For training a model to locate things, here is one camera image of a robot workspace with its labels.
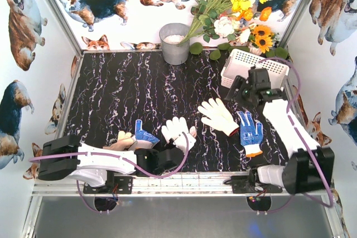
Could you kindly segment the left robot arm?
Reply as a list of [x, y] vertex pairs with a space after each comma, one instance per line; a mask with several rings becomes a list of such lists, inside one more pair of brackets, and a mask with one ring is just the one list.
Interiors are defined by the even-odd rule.
[[136, 149], [108, 151], [89, 146], [76, 135], [68, 135], [47, 142], [39, 162], [38, 179], [59, 181], [65, 178], [101, 187], [109, 180], [107, 172], [137, 177], [166, 178], [165, 171], [178, 172], [188, 155], [189, 142], [181, 136], [179, 142], [169, 141], [165, 150]]

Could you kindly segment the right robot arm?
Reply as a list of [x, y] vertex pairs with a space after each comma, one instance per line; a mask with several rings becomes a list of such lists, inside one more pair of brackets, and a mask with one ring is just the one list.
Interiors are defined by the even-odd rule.
[[321, 147], [305, 131], [282, 89], [271, 87], [267, 69], [253, 67], [247, 77], [237, 75], [226, 100], [260, 110], [287, 151], [288, 160], [283, 166], [254, 167], [252, 175], [256, 182], [284, 188], [291, 195], [330, 189], [334, 152], [329, 147]]

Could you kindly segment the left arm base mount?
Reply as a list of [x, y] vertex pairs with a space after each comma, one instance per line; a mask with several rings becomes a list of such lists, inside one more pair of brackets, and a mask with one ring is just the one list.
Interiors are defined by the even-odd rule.
[[133, 187], [132, 176], [114, 176], [108, 178], [103, 186], [92, 187], [87, 183], [84, 185], [84, 194], [131, 194]]

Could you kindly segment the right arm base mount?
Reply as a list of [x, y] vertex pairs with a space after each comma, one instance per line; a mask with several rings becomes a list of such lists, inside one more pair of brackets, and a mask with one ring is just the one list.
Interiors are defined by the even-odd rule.
[[229, 179], [226, 179], [223, 184], [231, 186], [233, 193], [260, 193], [264, 190], [266, 190], [267, 193], [283, 192], [280, 187], [251, 181], [248, 176], [231, 176]]

